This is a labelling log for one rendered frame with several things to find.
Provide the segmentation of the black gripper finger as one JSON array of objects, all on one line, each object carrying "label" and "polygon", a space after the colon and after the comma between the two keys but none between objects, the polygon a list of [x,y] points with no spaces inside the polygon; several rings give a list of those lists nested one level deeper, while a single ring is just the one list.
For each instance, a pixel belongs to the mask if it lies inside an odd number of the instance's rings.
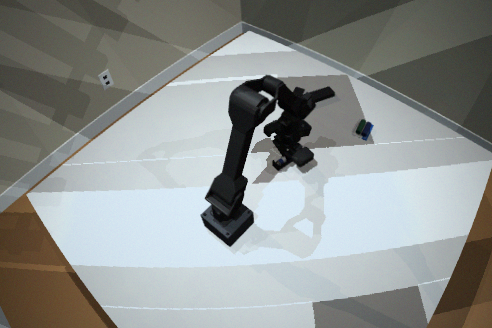
[{"label": "black gripper finger", "polygon": [[287,162],[288,162],[288,161],[290,161],[290,160],[292,159],[292,156],[293,156],[291,153],[289,153],[289,150],[288,150],[288,151],[286,151],[286,152],[284,153],[284,155],[285,155],[285,157],[286,157]]},{"label": "black gripper finger", "polygon": [[281,155],[285,156],[284,153],[287,151],[287,149],[282,144],[278,144],[275,140],[273,140],[273,143],[277,147]]}]

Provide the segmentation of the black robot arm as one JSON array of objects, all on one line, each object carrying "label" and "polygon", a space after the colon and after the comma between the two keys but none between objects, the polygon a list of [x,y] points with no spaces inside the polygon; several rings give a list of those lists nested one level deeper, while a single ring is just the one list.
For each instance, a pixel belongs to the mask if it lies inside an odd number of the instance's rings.
[{"label": "black robot arm", "polygon": [[[274,98],[269,100],[262,91]],[[293,93],[272,75],[246,81],[232,91],[228,107],[232,130],[223,170],[214,178],[205,197],[212,204],[210,213],[223,227],[240,215],[238,209],[248,183],[242,173],[255,128],[275,111],[278,103],[284,109],[277,120],[282,131],[292,134],[300,128],[297,141],[309,136],[312,126],[303,119],[315,109],[311,96],[309,92],[302,96]]]}]

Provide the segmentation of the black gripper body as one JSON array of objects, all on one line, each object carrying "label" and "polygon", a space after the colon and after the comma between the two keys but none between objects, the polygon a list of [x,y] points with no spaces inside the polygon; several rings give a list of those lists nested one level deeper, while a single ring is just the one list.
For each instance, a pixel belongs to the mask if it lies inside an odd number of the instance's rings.
[{"label": "black gripper body", "polygon": [[301,168],[312,161],[314,159],[314,153],[307,147],[302,148],[302,146],[297,141],[297,136],[298,133],[301,132],[301,129],[298,128],[296,133],[289,134],[282,131],[280,125],[281,124],[278,123],[277,120],[274,120],[264,126],[263,132],[268,137],[271,137],[271,134],[273,134],[274,132],[277,134],[274,136],[274,140],[278,144],[282,144],[286,149],[289,149],[289,153],[293,155],[292,160],[297,167]]}]

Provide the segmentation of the black rectangular bar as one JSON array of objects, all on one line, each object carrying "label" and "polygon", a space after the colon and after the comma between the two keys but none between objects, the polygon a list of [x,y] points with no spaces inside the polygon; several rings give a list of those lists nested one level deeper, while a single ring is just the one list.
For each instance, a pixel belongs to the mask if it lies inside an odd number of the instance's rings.
[{"label": "black rectangular bar", "polygon": [[314,91],[311,91],[309,93],[312,95],[311,97],[315,103],[322,101],[322,100],[325,100],[326,98],[335,97],[335,92],[332,90],[332,88],[330,86],[325,87],[325,88],[320,89],[320,90],[317,90],[317,91],[314,90]]}]

